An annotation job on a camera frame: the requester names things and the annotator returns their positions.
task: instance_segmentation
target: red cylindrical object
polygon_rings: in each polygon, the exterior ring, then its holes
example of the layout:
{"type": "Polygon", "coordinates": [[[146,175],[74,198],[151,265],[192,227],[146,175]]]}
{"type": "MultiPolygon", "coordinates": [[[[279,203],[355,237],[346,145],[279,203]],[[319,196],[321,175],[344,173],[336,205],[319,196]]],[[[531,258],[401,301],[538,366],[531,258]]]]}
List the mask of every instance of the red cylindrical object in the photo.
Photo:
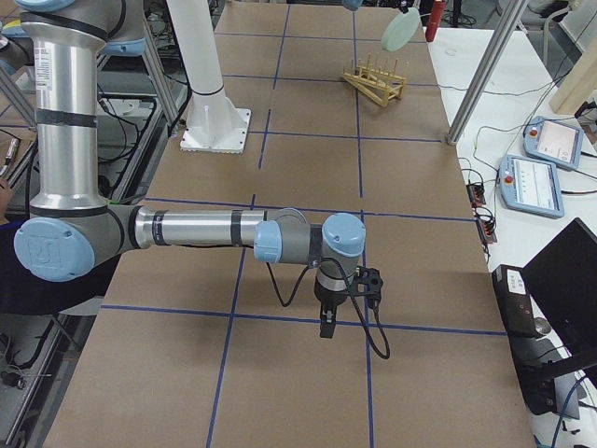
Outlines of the red cylindrical object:
{"type": "Polygon", "coordinates": [[[441,23],[441,18],[444,15],[446,3],[447,2],[445,0],[436,0],[436,2],[433,4],[433,8],[431,9],[431,17],[429,17],[429,22],[427,23],[427,31],[425,31],[425,39],[427,42],[433,42],[433,39],[436,38],[437,28],[441,23]]]}

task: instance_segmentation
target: white device screen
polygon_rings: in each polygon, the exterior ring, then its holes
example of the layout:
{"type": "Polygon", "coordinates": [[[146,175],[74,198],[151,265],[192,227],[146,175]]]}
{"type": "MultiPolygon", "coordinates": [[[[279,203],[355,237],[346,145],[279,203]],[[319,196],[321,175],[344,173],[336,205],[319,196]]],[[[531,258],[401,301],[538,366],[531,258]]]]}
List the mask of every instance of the white device screen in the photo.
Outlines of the white device screen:
{"type": "Polygon", "coordinates": [[[537,152],[559,159],[571,161],[576,147],[578,130],[553,121],[545,121],[541,129],[537,152]]]}
{"type": "Polygon", "coordinates": [[[555,210],[550,166],[536,161],[514,160],[518,202],[555,210]]]}

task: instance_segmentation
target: white table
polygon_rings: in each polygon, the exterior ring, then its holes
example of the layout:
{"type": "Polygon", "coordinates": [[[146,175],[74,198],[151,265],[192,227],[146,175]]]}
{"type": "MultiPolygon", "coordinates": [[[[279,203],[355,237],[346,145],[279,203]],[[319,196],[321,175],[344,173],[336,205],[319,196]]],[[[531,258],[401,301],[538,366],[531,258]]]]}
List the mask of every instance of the white table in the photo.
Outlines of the white table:
{"type": "MultiPolygon", "coordinates": [[[[491,35],[492,31],[489,30],[440,28],[435,41],[429,44],[437,82],[440,86],[446,86],[442,87],[442,100],[450,122],[465,96],[464,91],[451,88],[466,89],[468,87],[491,35]]],[[[525,34],[515,32],[485,90],[520,93],[541,88],[548,85],[550,81],[551,77],[525,34]]],[[[473,158],[479,128],[492,126],[499,129],[511,129],[522,125],[549,87],[551,86],[522,96],[483,94],[458,142],[459,157],[467,158],[471,162],[472,168],[479,171],[485,180],[495,178],[495,171],[473,158]]],[[[556,88],[551,90],[534,115],[562,118],[562,116],[555,115],[548,104],[548,100],[555,91],[556,88]]],[[[594,153],[586,137],[583,151],[594,153]]],[[[488,129],[483,129],[480,132],[477,151],[479,158],[491,166],[497,167],[506,152],[523,154],[522,135],[518,129],[509,133],[488,129]]],[[[461,164],[463,168],[468,167],[465,160],[461,160],[461,164]]],[[[583,156],[578,169],[597,175],[597,160],[583,156]]],[[[584,175],[567,173],[563,170],[558,170],[558,175],[562,189],[574,191],[597,189],[597,182],[584,175]]],[[[468,172],[464,172],[464,177],[468,179],[468,172]]],[[[472,174],[470,178],[473,182],[478,180],[475,174],[472,174]]],[[[488,207],[496,215],[498,240],[497,244],[490,245],[491,258],[488,263],[490,272],[500,264],[524,266],[575,217],[581,217],[593,231],[597,232],[597,195],[564,196],[565,216],[560,219],[551,219],[506,209],[500,192],[497,191],[497,194],[493,195],[493,190],[494,183],[486,184],[485,196],[488,200],[488,207]]],[[[553,343],[556,346],[560,345],[561,342],[557,337],[555,338],[553,343]]],[[[590,392],[597,399],[597,392],[594,388],[590,392]]],[[[580,412],[581,432],[572,436],[570,432],[561,431],[557,446],[570,447],[582,443],[591,447],[595,446],[597,412],[584,408],[581,408],[580,412]]],[[[531,423],[535,435],[549,446],[557,423],[557,416],[552,413],[538,417],[531,415],[531,423]]],[[[570,423],[568,426],[570,429],[574,429],[578,427],[578,424],[570,423]]]]}

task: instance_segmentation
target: black screen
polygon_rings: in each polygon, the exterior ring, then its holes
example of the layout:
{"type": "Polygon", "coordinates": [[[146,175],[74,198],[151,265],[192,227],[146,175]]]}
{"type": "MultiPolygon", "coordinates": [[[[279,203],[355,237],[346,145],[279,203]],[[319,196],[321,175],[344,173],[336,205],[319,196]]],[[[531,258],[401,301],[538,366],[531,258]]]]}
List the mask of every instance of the black screen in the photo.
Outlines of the black screen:
{"type": "MultiPolygon", "coordinates": [[[[573,220],[521,275],[573,355],[597,347],[597,237],[584,222],[573,220]]],[[[585,373],[597,387],[597,367],[585,373]]]]}

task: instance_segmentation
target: blue electronic device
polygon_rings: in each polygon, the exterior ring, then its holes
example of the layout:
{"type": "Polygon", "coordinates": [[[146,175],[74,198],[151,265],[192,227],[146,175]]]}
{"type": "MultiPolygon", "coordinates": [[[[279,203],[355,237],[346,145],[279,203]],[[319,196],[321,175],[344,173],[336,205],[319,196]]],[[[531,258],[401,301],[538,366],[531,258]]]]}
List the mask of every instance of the blue electronic device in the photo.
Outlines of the blue electronic device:
{"type": "Polygon", "coordinates": [[[575,170],[580,162],[584,134],[576,126],[537,116],[524,133],[524,151],[565,170],[575,170]]]}
{"type": "Polygon", "coordinates": [[[499,181],[508,208],[544,217],[563,217],[562,191],[555,163],[505,156],[499,181]]]}

